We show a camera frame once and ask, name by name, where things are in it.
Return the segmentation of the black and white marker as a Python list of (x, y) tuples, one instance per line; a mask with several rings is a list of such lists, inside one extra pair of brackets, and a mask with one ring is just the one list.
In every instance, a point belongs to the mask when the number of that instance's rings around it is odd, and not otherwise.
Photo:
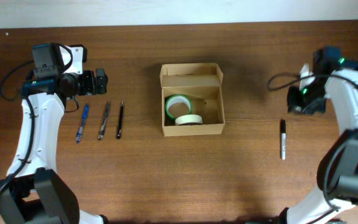
[(286, 158), (286, 137), (287, 137), (287, 134), (286, 134), (286, 122), (285, 122), (284, 119), (281, 119), (280, 120), (280, 140), (281, 140), (280, 153), (281, 153), (281, 159), (282, 160), (285, 160), (285, 158)]

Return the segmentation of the blue ballpoint pen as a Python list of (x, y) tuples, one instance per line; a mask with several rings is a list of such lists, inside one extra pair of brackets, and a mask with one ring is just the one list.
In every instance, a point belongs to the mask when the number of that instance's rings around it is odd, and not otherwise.
[(85, 104), (83, 113), (82, 113), (82, 117), (81, 117), (81, 122), (80, 122), (80, 127), (78, 128), (77, 134), (76, 134), (76, 143), (79, 143), (81, 141), (83, 132), (84, 132), (84, 128), (86, 125), (86, 120), (88, 117), (88, 113), (89, 113), (89, 108), (90, 105), (87, 103)]

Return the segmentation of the green tape roll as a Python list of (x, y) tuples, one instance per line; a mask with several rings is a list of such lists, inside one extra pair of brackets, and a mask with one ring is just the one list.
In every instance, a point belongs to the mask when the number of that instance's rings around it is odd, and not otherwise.
[(177, 103), (182, 103), (186, 105), (188, 107), (188, 114), (192, 114), (193, 112), (193, 104), (187, 96), (181, 94), (172, 95), (165, 102), (165, 113), (168, 116), (169, 120), (174, 121), (177, 119), (177, 116), (174, 116), (169, 112), (169, 109)]

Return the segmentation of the cream masking tape roll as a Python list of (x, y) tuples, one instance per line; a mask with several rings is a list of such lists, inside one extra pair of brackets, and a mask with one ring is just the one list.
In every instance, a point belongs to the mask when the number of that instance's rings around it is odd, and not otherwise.
[(178, 117), (175, 120), (176, 126), (202, 125), (202, 124), (203, 124), (203, 119), (200, 115), (197, 115), (197, 114), (186, 114), (186, 115)]

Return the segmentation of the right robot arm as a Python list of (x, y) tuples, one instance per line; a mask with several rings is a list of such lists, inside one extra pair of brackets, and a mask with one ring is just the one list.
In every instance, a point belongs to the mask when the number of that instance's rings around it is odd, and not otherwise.
[(288, 88), (288, 112), (324, 113), (331, 100), (339, 138), (322, 158), (317, 184), (298, 204), (285, 208), (279, 223), (328, 223), (343, 211), (358, 207), (358, 62), (342, 56), (338, 47), (313, 54)]

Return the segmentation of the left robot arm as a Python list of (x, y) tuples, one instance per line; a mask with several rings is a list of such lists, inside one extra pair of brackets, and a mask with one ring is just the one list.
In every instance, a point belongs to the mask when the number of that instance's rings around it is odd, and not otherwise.
[(35, 65), (26, 77), (19, 142), (6, 178), (0, 180), (0, 216), (5, 223), (107, 223), (80, 209), (57, 174), (57, 138), (67, 101), (107, 92), (102, 68), (84, 70), (84, 45), (46, 43), (32, 47)]

